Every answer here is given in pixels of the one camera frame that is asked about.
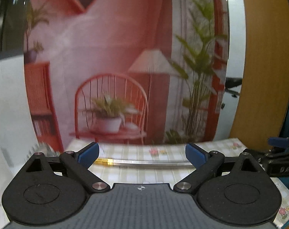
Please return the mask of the black clamp mount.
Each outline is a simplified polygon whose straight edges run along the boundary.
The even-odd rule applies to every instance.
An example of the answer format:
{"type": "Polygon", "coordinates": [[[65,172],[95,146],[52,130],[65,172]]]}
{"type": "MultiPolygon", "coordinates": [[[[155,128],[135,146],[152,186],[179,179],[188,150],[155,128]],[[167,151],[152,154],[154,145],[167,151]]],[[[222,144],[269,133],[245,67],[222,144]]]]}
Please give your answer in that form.
{"type": "Polygon", "coordinates": [[[225,89],[224,89],[224,95],[223,95],[223,100],[222,100],[222,104],[221,104],[221,109],[223,109],[226,106],[225,94],[230,94],[231,97],[233,97],[233,98],[239,98],[240,97],[240,92],[235,91],[234,88],[241,86],[242,80],[243,80],[243,78],[241,78],[241,77],[226,77],[225,89]]]}

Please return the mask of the red room scene backdrop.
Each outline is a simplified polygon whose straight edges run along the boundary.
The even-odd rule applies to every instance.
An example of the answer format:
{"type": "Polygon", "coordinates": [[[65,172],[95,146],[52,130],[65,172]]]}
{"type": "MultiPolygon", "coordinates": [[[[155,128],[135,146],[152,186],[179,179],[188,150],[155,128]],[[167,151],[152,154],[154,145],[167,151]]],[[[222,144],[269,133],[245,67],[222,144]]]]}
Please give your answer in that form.
{"type": "Polygon", "coordinates": [[[39,142],[214,139],[227,0],[29,0],[25,82],[39,142]]]}

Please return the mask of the brown wooden board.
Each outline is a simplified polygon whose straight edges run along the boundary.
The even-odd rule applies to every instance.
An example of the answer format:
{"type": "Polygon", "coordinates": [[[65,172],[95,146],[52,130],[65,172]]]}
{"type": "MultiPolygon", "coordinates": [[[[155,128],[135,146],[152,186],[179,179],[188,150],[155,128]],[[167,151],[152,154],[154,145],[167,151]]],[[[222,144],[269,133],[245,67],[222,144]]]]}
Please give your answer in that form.
{"type": "Polygon", "coordinates": [[[245,64],[230,136],[267,150],[289,103],[289,0],[244,0],[244,7],[245,64]]]}

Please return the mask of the telescopic metal fruit picker pole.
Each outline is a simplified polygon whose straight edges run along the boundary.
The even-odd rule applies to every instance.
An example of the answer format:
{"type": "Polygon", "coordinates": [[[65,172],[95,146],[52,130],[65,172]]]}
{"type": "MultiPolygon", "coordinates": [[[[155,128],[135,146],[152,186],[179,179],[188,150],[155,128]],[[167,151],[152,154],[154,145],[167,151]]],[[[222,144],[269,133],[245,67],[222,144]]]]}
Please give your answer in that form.
{"type": "Polygon", "coordinates": [[[142,160],[120,160],[109,158],[98,158],[94,164],[103,166],[117,166],[132,169],[191,169],[194,166],[188,161],[142,161],[142,160]]]}

